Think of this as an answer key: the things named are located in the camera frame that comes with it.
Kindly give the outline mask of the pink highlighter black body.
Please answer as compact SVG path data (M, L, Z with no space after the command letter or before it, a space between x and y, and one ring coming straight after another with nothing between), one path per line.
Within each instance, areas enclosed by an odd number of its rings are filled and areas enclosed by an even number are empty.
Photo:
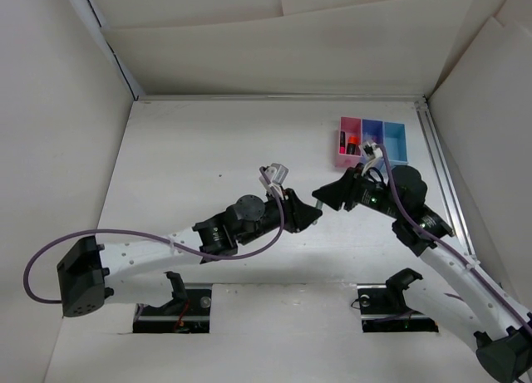
M346 133L344 131L339 132L339 154L346 154Z

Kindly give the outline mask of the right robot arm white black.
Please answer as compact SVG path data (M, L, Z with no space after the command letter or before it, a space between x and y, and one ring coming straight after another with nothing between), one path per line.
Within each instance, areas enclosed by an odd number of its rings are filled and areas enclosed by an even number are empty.
M475 353L498 382L518 382L531 368L531 311L497 283L480 262L459 248L447 222L426 204L427 186L417 169L399 165L388 181L375 182L358 164L337 181L313 191L313 197L338 211L365 206L392 218L392 232L456 292L422 294L422 276L404 269L390 277L384 301L393 311L413 308L446 326Z

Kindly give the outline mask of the orange highlighter black body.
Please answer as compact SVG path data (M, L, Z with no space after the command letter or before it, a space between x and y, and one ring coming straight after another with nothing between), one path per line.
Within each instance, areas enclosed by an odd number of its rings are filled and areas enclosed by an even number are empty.
M346 154L355 155L357 152L358 138L354 135L350 136L347 141Z

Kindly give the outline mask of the green eraser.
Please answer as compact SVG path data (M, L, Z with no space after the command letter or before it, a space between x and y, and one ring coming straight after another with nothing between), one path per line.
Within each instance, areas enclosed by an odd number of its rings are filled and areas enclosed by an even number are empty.
M323 208L323 203L319 200L316 201L315 203L315 208L316 209L322 209ZM313 225L316 225L318 223L318 220L316 219L314 222L313 222Z

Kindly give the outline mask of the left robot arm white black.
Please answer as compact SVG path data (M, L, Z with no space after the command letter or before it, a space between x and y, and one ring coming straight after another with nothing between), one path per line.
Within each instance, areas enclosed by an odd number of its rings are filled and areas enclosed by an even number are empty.
M300 233L322 215L285 189L266 199L245 195L225 211L163 237L142 233L136 242L98 243L85 236L57 264L62 313L81 317L112 303L177 313L185 305L179 267L259 255L283 233Z

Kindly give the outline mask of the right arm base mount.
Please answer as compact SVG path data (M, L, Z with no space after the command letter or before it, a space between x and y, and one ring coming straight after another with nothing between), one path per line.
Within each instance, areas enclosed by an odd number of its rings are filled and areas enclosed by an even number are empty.
M364 333L402 333L439 331L437 323L407 306L403 293L420 273L402 269L384 283L357 284L357 297L350 307L358 310Z

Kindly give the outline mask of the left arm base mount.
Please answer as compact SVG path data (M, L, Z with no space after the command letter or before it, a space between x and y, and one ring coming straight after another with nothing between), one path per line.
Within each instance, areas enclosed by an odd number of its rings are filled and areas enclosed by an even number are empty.
M213 285L184 283L178 273L166 272L171 297L161 306L137 304L132 322L135 334L207 334Z

